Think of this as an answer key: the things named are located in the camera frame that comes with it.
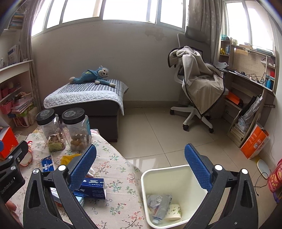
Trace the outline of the person's hand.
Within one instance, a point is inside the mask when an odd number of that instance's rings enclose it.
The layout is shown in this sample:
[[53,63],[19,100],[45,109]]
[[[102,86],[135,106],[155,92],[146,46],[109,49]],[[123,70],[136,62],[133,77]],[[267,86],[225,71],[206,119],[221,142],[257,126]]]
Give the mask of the person's hand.
[[18,217],[17,214],[16,214],[17,207],[16,207],[16,205],[15,205],[13,202],[11,202],[10,200],[8,200],[5,205],[6,205],[7,209],[10,211],[10,213],[11,213],[15,218]]

